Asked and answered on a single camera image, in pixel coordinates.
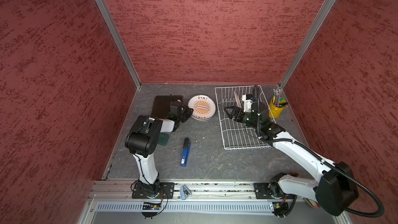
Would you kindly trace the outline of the dark square plate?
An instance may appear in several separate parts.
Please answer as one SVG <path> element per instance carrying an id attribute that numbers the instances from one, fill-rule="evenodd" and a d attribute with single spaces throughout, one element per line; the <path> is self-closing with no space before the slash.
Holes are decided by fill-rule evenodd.
<path id="1" fill-rule="evenodd" d="M 157 95 L 154 98 L 151 118 L 165 119 L 170 113 L 170 105 L 173 101 L 183 102 L 182 95 Z"/>

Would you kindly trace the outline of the white round plate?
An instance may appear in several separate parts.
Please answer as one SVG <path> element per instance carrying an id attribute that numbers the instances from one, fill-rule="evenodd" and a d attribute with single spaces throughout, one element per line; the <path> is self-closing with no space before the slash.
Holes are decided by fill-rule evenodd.
<path id="1" fill-rule="evenodd" d="M 195 95 L 188 101 L 188 107 L 193 109 L 191 118 L 198 122 L 211 120 L 216 113 L 216 104 L 207 95 Z"/>
<path id="2" fill-rule="evenodd" d="M 241 108 L 241 103 L 240 103 L 240 98 L 239 95 L 236 91 L 233 92 L 234 93 L 234 97 L 235 97 L 235 101 L 236 101 L 236 106 Z"/>

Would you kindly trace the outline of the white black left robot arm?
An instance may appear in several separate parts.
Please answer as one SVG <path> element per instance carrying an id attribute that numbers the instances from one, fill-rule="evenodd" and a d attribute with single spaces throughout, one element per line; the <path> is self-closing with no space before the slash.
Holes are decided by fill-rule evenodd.
<path id="1" fill-rule="evenodd" d="M 193 109 L 182 106 L 180 110 L 171 110 L 165 119 L 139 115 L 130 128 L 125 147 L 134 156 L 140 176 L 136 185 L 145 197 L 154 199 L 161 193 L 159 172 L 155 167 L 153 153 L 161 139 L 168 139 L 181 123 L 193 114 Z"/>

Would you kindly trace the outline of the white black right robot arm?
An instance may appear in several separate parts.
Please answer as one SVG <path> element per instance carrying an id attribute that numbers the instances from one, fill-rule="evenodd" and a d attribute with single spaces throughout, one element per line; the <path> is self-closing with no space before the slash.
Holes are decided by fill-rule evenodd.
<path id="1" fill-rule="evenodd" d="M 268 193 L 274 199 L 296 195 L 315 201 L 329 214 L 338 216 L 359 197 L 356 184 L 348 179 L 352 171 L 347 164 L 334 164 L 313 152 L 255 110 L 245 112 L 237 106 L 227 106 L 223 110 L 229 119 L 253 128 L 259 141 L 285 153 L 312 176 L 305 179 L 287 173 L 277 174 L 268 185 Z"/>

